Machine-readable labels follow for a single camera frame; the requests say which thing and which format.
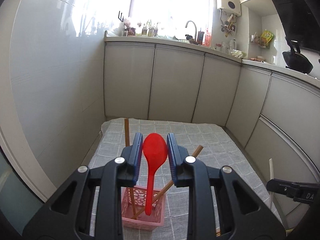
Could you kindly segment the white kitchen cabinets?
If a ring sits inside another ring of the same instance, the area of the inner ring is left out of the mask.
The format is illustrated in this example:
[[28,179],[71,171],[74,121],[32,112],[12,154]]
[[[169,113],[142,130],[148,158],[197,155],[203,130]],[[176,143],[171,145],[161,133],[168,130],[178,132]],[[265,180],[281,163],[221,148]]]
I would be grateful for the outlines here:
[[104,39],[108,118],[174,122],[203,161],[231,166],[268,194],[271,178],[319,182],[319,80],[196,45],[146,37]]

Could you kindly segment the red bottle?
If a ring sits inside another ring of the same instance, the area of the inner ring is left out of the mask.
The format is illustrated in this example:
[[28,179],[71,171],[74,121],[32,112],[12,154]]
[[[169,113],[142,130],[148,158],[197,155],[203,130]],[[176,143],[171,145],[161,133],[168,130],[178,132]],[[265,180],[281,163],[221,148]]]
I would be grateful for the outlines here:
[[206,47],[210,47],[211,38],[212,38],[211,32],[209,31],[209,29],[207,29],[207,30],[206,30],[205,39],[204,39],[204,45],[205,45]]

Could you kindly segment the grey checked tablecloth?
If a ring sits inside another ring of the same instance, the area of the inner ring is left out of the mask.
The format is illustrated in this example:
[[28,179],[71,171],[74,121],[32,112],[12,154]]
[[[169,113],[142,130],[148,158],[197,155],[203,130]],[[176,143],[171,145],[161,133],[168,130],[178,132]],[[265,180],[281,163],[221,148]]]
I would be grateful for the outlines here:
[[167,136],[171,177],[189,189],[188,239],[284,239],[272,211],[229,166],[208,167]]

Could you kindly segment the chrome kitchen faucet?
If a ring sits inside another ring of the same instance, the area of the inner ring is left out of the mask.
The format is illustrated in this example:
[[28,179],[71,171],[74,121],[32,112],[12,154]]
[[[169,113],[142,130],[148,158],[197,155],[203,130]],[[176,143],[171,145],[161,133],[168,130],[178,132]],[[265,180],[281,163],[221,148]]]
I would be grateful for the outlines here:
[[193,39],[196,41],[197,39],[197,26],[196,26],[196,23],[192,20],[188,20],[186,23],[185,23],[185,29],[187,30],[193,30]]

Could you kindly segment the black range hood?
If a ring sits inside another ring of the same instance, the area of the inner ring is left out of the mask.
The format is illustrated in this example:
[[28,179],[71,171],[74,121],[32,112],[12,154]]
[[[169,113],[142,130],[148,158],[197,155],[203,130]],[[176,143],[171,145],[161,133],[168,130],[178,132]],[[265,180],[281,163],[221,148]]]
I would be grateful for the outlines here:
[[319,25],[304,0],[272,0],[287,38],[319,53]]

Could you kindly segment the white plastic spoon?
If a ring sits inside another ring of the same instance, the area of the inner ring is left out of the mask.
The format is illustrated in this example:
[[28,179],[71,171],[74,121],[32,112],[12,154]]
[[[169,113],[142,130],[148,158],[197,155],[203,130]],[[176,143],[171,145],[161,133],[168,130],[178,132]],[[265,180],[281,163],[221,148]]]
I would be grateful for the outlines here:
[[[270,170],[270,180],[272,180],[274,179],[274,169],[273,169],[272,158],[269,159],[269,170]],[[273,205],[273,197],[274,197],[274,193],[272,191],[269,191],[269,197],[270,197],[269,208],[271,210]]]

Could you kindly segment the black wok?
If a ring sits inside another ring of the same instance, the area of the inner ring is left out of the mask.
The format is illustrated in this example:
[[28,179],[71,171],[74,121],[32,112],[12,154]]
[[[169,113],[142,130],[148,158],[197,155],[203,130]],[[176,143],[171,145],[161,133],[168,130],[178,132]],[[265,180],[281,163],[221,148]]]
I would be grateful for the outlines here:
[[286,68],[303,74],[310,74],[313,70],[313,65],[308,58],[301,53],[298,42],[293,41],[288,37],[285,37],[285,39],[287,45],[290,47],[289,51],[282,52]]

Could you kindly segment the yellow snack bag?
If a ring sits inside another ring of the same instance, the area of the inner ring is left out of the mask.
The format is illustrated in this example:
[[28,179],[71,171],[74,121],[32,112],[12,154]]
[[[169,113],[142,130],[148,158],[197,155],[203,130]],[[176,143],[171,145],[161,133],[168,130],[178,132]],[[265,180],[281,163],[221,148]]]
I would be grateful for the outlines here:
[[264,48],[268,48],[273,38],[274,38],[274,34],[269,30],[265,29],[263,33],[260,35],[260,45]]

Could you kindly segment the red plastic spoon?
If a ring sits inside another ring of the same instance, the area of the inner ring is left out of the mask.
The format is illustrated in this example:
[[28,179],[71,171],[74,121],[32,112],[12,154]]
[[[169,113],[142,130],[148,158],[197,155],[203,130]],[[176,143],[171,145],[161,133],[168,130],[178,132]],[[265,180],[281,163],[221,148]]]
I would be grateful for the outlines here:
[[155,174],[168,157],[167,144],[158,133],[149,134],[143,142],[143,153],[148,164],[145,214],[151,215]]

